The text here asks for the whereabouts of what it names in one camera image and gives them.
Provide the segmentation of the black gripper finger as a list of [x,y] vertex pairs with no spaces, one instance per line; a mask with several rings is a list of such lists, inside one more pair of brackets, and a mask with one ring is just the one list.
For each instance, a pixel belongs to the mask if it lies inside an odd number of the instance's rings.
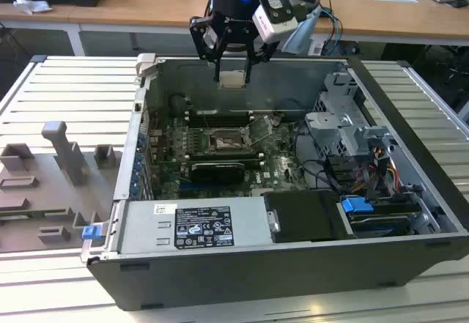
[[[199,58],[215,64],[213,80],[219,82],[221,71],[221,58],[228,45],[227,25],[224,23],[225,17],[221,14],[211,14],[200,18],[193,17],[190,21],[190,33]],[[209,30],[216,34],[216,41],[212,48],[206,43],[204,36]]]
[[272,55],[275,53],[275,43],[264,43],[258,51],[254,50],[254,43],[252,41],[246,44],[246,63],[244,69],[245,83],[251,80],[252,67],[260,62],[268,62]]

